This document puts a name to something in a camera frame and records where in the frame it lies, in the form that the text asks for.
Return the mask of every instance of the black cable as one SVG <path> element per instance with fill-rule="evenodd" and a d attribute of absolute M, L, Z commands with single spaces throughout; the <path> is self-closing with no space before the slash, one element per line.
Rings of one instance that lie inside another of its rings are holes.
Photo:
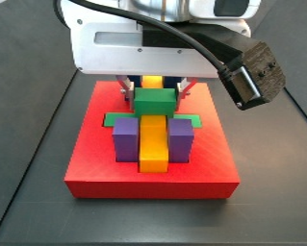
<path fill-rule="evenodd" d="M 111 8 L 108 6 L 93 4 L 91 2 L 87 2 L 85 0 L 69 0 L 69 1 L 93 11 L 104 12 L 104 13 L 144 22 L 155 26 L 158 29 L 163 30 L 164 32 L 172 34 L 175 37 L 180 38 L 188 44 L 188 46 L 194 48 L 200 53 L 200 55 L 208 60 L 211 65 L 219 71 L 219 76 L 220 76 L 222 81 L 231 80 L 231 73 L 230 73 L 227 66 L 220 63 L 220 61 L 214 56 L 214 54 L 207 50 L 207 48 L 192 37 L 186 35 L 183 32 L 180 32 L 176 28 L 171 27 L 164 22 L 156 19 L 152 19 L 136 12 L 128 12 L 128 11 L 124 11 L 116 8 Z"/>
<path fill-rule="evenodd" d="M 64 20 L 61 14 L 59 12 L 57 3 L 59 3 L 59 0 L 52 0 L 52 7 L 53 7 L 55 16 L 57 17 L 60 23 L 68 28 L 68 26 L 65 24 L 65 20 Z"/>

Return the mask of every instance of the blue block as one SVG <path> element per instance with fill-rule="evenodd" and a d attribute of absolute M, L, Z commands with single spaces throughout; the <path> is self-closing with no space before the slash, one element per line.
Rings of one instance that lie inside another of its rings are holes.
<path fill-rule="evenodd" d="M 190 119 L 168 119 L 170 162 L 188 162 L 194 130 Z"/>
<path fill-rule="evenodd" d="M 112 136 L 117 161 L 136 162 L 139 158 L 137 118 L 117 118 Z"/>

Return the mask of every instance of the red block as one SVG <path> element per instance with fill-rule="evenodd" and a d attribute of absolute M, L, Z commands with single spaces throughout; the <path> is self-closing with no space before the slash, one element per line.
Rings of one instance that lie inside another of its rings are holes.
<path fill-rule="evenodd" d="M 239 185 L 222 124 L 206 84 L 196 84 L 178 113 L 200 115 L 187 164 L 170 163 L 168 173 L 139 173 L 137 163 L 116 162 L 105 112 L 128 112 L 119 84 L 99 82 L 85 113 L 64 182 L 77 198 L 228 198 Z"/>

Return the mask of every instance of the gray table surface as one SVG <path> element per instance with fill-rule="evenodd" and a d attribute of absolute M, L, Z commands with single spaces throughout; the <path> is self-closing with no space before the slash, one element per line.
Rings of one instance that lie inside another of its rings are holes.
<path fill-rule="evenodd" d="M 95 80 L 75 78 L 3 221 L 0 245 L 307 243 L 307 122 L 284 92 L 239 111 L 222 84 L 208 83 L 242 178 L 230 199 L 72 197 L 63 176 Z"/>

